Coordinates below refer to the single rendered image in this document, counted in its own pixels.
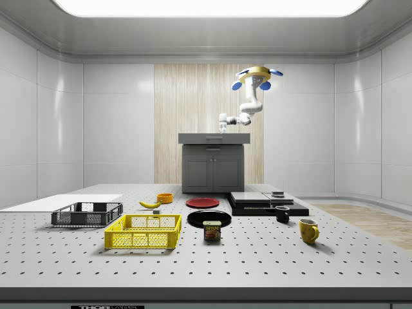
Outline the black mug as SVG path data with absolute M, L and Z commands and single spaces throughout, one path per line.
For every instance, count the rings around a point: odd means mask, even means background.
M 290 217 L 290 208 L 287 206 L 276 206 L 276 219 L 280 223 L 288 223 Z

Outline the flat-sided can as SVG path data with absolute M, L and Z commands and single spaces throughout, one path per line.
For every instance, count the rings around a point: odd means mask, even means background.
M 205 240 L 220 240 L 221 221 L 204 221 L 203 231 Z

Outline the dark grey basket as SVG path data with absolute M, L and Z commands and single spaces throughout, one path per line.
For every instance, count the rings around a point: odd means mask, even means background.
M 69 227 L 106 226 L 123 213 L 123 204 L 114 202 L 77 202 L 53 211 L 51 224 Z

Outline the yellow basket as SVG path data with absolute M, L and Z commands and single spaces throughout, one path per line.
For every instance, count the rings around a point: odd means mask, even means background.
M 104 231 L 106 248 L 175 248 L 180 214 L 126 214 Z

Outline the black stove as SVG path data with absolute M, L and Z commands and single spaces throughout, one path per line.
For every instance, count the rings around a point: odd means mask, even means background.
M 227 199 L 233 216 L 275 216 L 277 206 L 290 209 L 291 216 L 308 216 L 309 209 L 283 191 L 231 192 Z

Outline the white cabinet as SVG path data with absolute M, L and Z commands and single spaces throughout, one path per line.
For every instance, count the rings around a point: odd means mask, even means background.
M 244 190 L 242 145 L 184 145 L 182 192 L 241 192 Z

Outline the red plate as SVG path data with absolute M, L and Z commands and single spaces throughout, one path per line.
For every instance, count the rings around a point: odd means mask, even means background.
M 186 206 L 196 209 L 208 209 L 217 207 L 220 201 L 215 198 L 192 198 L 186 201 Z

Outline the white board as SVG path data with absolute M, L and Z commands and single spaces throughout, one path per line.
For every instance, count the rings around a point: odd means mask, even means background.
M 53 212 L 77 202 L 110 202 L 121 196 L 121 194 L 58 194 L 1 209 L 0 212 Z

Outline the black plate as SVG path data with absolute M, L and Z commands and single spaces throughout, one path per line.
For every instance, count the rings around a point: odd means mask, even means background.
M 197 228 L 203 227 L 204 221 L 220 221 L 221 226 L 225 227 L 231 223 L 232 217 L 223 211 L 202 210 L 192 212 L 187 216 L 187 221 Z

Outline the yellow mug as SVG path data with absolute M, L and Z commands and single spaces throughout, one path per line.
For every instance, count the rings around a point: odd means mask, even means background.
M 299 229 L 305 243 L 314 244 L 319 237 L 318 223 L 311 219 L 300 219 Z

